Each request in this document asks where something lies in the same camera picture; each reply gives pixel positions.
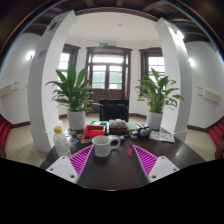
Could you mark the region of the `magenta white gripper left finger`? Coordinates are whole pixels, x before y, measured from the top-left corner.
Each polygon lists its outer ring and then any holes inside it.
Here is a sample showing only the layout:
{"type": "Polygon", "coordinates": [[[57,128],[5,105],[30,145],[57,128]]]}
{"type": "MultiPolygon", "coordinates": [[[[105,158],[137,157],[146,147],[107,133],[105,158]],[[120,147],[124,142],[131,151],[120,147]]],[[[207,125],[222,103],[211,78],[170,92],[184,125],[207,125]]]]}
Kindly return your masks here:
{"type": "Polygon", "coordinates": [[[90,145],[76,152],[71,157],[61,156],[46,171],[76,184],[92,149],[93,146],[90,145]]]}

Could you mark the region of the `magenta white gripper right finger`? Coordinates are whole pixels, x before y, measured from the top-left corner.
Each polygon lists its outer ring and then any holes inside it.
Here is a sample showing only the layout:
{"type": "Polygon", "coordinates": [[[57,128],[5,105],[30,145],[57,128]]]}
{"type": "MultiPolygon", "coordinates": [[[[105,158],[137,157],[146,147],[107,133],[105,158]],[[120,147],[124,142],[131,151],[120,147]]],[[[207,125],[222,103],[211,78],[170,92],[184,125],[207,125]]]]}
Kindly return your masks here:
{"type": "Polygon", "coordinates": [[[150,183],[179,171],[179,168],[166,156],[157,157],[137,145],[134,145],[133,148],[137,154],[141,168],[150,183]]]}

